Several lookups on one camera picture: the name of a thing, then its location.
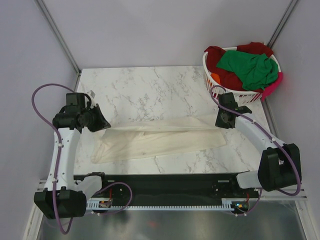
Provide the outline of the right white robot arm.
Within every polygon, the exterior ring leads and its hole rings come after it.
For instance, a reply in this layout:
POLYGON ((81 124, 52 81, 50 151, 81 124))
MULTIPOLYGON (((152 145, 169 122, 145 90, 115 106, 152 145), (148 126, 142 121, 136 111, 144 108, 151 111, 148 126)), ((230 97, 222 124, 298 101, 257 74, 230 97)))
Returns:
POLYGON ((248 188, 278 191, 292 197, 300 193, 300 152, 295 144, 286 144, 271 134, 256 121, 252 111, 246 106, 235 109, 220 106, 215 125, 238 130, 261 155, 257 170, 238 173, 236 180, 229 184, 229 191, 233 196, 242 196, 248 188))

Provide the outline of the cream white t shirt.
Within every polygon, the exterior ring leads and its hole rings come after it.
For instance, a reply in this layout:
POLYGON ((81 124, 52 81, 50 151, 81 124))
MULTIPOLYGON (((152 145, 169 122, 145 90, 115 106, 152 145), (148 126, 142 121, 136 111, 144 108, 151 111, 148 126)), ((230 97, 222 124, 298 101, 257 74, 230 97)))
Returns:
POLYGON ((96 144, 91 162, 145 159, 225 146, 216 114, 167 120, 136 121, 108 128, 96 144))

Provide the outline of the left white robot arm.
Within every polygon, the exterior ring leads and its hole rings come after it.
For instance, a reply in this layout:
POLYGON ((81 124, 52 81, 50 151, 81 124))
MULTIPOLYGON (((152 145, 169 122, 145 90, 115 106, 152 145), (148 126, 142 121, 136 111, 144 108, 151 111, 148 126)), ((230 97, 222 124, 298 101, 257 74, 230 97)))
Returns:
POLYGON ((94 133, 111 127, 100 106, 78 110, 64 106, 52 120, 54 149, 52 163, 43 191, 34 194, 34 203, 48 219, 82 217, 87 201, 97 194, 106 196, 110 191, 104 174, 88 173, 80 183, 74 179, 74 166, 82 130, 94 133))

